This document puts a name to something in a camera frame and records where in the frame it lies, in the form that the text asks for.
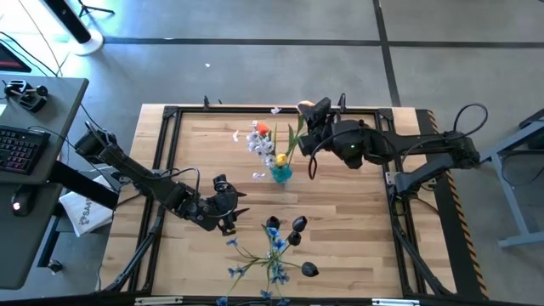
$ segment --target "orange flower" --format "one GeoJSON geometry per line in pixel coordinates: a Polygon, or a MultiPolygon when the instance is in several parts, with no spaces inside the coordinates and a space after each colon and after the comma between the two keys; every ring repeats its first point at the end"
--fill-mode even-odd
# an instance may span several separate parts
{"type": "Polygon", "coordinates": [[[266,136],[266,134],[270,131],[269,127],[266,126],[264,123],[257,123],[257,126],[255,127],[257,129],[257,132],[261,136],[266,136]]]}

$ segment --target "vase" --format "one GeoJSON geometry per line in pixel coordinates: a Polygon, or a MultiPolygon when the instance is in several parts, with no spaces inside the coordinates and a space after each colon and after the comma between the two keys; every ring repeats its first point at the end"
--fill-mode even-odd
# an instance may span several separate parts
{"type": "Polygon", "coordinates": [[[276,183],[279,184],[284,184],[292,176],[291,165],[273,167],[270,169],[270,172],[276,183]]]}

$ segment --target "yellow and black tape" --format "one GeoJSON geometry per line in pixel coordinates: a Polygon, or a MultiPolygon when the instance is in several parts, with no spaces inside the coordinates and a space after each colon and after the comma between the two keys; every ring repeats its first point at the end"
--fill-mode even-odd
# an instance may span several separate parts
{"type": "MultiPolygon", "coordinates": [[[[430,110],[428,110],[428,117],[431,122],[431,125],[433,126],[434,132],[438,133],[439,127],[436,124],[436,120],[434,119],[434,113],[430,110]]],[[[482,271],[479,267],[478,259],[476,258],[476,250],[474,249],[473,240],[470,236],[470,231],[468,230],[467,220],[465,219],[465,214],[462,211],[461,201],[459,200],[459,194],[457,193],[456,184],[453,177],[451,176],[450,171],[446,172],[446,177],[448,178],[448,183],[450,185],[450,191],[453,197],[453,201],[456,203],[457,216],[459,217],[459,221],[461,222],[463,234],[467,242],[467,248],[470,254],[470,258],[472,259],[472,262],[473,262],[474,272],[476,273],[476,278],[478,279],[479,289],[482,292],[482,294],[486,298],[489,299],[487,286],[485,285],[484,277],[482,276],[482,271]]]]}

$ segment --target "gray desk surface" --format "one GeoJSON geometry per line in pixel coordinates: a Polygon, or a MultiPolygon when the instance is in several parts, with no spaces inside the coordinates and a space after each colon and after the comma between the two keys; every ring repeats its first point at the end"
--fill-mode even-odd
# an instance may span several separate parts
{"type": "Polygon", "coordinates": [[[19,289],[25,284],[62,191],[61,184],[45,184],[36,194],[31,213],[15,217],[11,212],[11,195],[17,186],[0,185],[0,288],[5,289],[19,289]]]}
{"type": "MultiPolygon", "coordinates": [[[[83,95],[88,85],[87,79],[68,77],[0,74],[0,80],[4,80],[5,82],[25,80],[34,88],[38,85],[43,85],[49,91],[47,104],[37,113],[31,113],[13,101],[6,102],[7,107],[0,116],[0,125],[14,128],[28,128],[34,125],[42,126],[60,134],[62,137],[66,137],[68,134],[68,130],[74,121],[74,117],[76,117],[77,108],[82,103],[83,95]]],[[[48,146],[45,148],[31,175],[2,173],[0,175],[0,183],[45,183],[51,173],[54,161],[62,149],[63,143],[63,139],[51,134],[48,146]]]]}
{"type": "MultiPolygon", "coordinates": [[[[68,134],[88,85],[88,80],[81,78],[2,73],[0,80],[26,80],[33,87],[44,85],[49,91],[48,103],[36,114],[20,108],[14,102],[3,100],[7,107],[0,116],[0,125],[15,128],[38,125],[63,137],[68,134]]],[[[0,174],[0,288],[19,289],[25,283],[62,191],[60,184],[45,182],[63,143],[63,139],[51,135],[32,175],[0,174]],[[15,217],[11,212],[11,196],[19,184],[44,184],[39,187],[34,209],[26,217],[15,217]]]]}

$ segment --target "keyboard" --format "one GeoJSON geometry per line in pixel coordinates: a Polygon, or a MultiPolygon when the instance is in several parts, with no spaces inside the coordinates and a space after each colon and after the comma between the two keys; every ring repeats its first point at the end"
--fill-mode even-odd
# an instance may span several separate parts
{"type": "Polygon", "coordinates": [[[31,174],[49,136],[49,133],[0,126],[0,173],[31,174]]]}

